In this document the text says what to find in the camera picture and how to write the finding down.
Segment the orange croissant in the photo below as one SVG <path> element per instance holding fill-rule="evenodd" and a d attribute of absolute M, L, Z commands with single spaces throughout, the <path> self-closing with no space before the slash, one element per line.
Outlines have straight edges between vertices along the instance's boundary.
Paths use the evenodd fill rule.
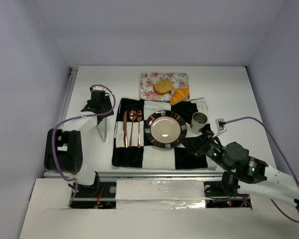
<path fill-rule="evenodd" d="M 185 101 L 189 97 L 189 87 L 177 88 L 170 100 L 170 105 L 174 106 L 180 102 Z"/>

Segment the metal serving tongs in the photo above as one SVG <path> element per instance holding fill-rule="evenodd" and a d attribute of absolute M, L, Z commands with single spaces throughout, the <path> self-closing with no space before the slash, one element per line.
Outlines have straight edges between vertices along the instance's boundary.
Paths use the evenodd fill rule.
<path fill-rule="evenodd" d="M 97 118 L 96 129 L 100 134 L 103 142 L 107 141 L 107 118 L 99 119 Z"/>

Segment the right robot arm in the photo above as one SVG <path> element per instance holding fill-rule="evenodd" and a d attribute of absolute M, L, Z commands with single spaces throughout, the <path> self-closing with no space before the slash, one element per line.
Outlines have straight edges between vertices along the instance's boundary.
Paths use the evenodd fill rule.
<path fill-rule="evenodd" d="M 179 142 L 192 155 L 206 156 L 224 170 L 220 181 L 205 183 L 207 197 L 258 194 L 284 202 L 299 212 L 299 180 L 250 156 L 237 142 L 222 146 L 210 130 L 197 137 L 181 138 Z"/>

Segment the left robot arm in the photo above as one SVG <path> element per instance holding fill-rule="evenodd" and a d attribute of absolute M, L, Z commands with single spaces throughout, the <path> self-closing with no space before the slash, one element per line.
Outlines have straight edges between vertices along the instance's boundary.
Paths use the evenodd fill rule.
<path fill-rule="evenodd" d="M 107 117 L 114 114 L 116 105 L 109 88 L 95 85 L 90 92 L 91 97 L 78 116 L 60 122 L 47 134 L 44 168 L 59 173 L 73 191 L 96 186 L 98 176 L 88 159 L 88 150 L 95 148 L 95 133 L 102 140 L 107 139 Z"/>

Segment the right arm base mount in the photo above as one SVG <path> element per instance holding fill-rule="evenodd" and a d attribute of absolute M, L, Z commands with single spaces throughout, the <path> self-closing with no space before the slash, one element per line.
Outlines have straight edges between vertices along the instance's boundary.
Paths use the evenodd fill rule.
<path fill-rule="evenodd" d="M 205 181 L 204 192 L 205 206 L 213 208 L 250 208 L 252 203 L 248 194 L 239 194 L 235 190 L 225 189 L 220 181 Z"/>

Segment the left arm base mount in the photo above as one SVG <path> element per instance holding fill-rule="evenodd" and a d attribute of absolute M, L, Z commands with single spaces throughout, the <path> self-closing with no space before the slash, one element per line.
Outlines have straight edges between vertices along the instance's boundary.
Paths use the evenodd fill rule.
<path fill-rule="evenodd" d="M 102 180 L 96 172 L 91 185 L 78 185 L 78 192 L 70 203 L 73 209 L 115 209 L 117 182 Z"/>

